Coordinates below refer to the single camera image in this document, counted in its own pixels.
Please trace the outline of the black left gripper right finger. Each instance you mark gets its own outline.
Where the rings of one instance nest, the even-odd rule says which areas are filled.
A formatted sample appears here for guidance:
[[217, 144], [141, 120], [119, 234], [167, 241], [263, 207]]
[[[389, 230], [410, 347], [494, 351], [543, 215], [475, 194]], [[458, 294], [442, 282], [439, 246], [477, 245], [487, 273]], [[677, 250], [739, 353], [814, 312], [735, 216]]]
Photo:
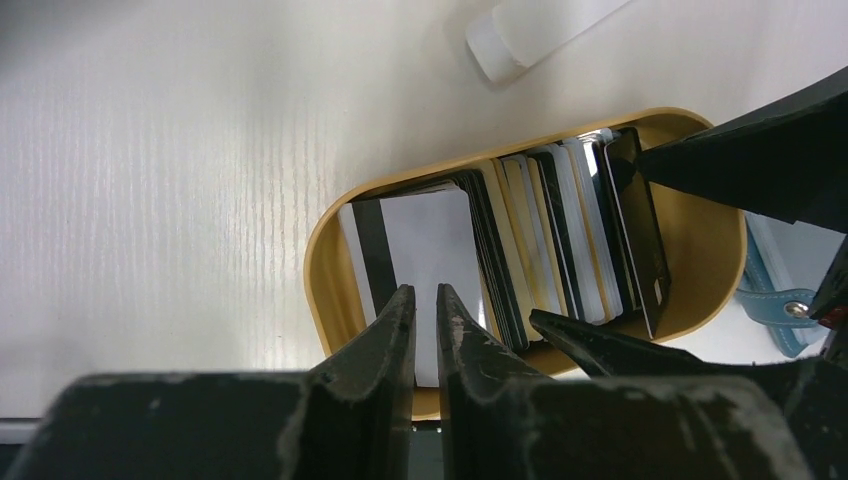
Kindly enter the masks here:
[[730, 376], [540, 373], [437, 293], [448, 479], [809, 479], [777, 407]]

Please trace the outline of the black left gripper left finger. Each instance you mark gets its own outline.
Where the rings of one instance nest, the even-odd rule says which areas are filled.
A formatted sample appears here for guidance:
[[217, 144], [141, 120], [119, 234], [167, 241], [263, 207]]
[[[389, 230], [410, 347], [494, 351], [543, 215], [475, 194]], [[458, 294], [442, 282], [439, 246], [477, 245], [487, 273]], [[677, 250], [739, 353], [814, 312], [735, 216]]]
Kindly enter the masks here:
[[308, 371], [104, 374], [68, 386], [11, 479], [403, 479], [415, 293]]

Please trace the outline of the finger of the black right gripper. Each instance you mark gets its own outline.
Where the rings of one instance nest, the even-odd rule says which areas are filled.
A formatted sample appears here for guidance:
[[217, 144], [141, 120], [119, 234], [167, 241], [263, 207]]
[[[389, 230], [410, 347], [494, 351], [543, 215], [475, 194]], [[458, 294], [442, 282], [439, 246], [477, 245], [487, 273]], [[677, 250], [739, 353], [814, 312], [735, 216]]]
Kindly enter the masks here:
[[787, 223], [847, 230], [847, 71], [640, 154], [654, 183]]
[[780, 408], [814, 477], [847, 477], [847, 369], [822, 357], [763, 365], [705, 362], [665, 347], [551, 312], [530, 324], [587, 375], [746, 378]]

